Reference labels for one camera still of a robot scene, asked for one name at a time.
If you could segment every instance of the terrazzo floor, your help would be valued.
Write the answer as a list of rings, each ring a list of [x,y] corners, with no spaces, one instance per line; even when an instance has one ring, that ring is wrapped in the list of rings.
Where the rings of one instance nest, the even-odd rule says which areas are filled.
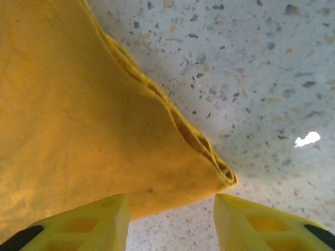
[[[335,232],[334,0],[88,3],[235,171],[227,193]],[[213,202],[132,222],[126,250],[219,250]]]

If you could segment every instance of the speckled floor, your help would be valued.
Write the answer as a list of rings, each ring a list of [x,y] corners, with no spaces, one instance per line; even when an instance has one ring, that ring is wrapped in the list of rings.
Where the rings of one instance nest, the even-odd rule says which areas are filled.
[[[334,0],[88,2],[236,172],[228,193],[335,232]],[[133,222],[127,242],[219,250],[213,199]]]

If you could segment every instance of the black rubber piece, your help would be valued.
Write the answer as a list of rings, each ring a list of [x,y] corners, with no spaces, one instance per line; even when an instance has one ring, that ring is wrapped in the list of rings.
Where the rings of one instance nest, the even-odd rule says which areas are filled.
[[[43,226],[37,225],[17,232],[0,245],[0,251],[19,251],[41,233],[43,229]]]
[[[328,245],[331,249],[335,250],[335,235],[327,230],[321,229],[317,226],[306,224],[305,228],[313,235],[318,237],[323,243]]]

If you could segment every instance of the yellow towel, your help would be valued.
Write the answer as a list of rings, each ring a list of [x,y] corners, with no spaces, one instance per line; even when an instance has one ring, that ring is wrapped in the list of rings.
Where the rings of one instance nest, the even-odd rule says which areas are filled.
[[[79,0],[0,0],[0,239],[116,193],[131,219],[236,177]]]

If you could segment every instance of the yellow plastic bracket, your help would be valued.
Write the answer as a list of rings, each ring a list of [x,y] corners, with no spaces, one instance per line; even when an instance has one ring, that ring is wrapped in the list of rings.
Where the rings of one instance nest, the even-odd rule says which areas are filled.
[[[230,195],[216,195],[221,251],[331,251],[335,236],[320,224]]]
[[[44,229],[20,251],[124,251],[129,220],[128,196],[114,195],[34,223]]]

